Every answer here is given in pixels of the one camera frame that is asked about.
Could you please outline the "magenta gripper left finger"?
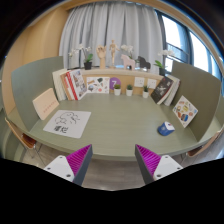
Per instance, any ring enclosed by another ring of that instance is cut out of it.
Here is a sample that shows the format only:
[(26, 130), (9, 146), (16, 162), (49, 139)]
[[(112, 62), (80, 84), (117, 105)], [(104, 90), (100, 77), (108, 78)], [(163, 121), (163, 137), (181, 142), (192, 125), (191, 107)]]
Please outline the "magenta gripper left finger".
[(81, 186), (92, 155), (92, 145), (87, 145), (68, 156), (59, 155), (44, 170)]

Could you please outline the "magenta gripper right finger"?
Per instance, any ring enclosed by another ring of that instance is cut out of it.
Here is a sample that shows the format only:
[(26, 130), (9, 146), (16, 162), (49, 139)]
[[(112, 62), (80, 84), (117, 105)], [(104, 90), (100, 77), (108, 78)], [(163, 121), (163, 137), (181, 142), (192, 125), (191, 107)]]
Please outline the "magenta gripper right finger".
[(135, 156), (145, 184), (182, 169), (182, 166), (169, 155), (160, 156), (138, 144), (135, 145)]

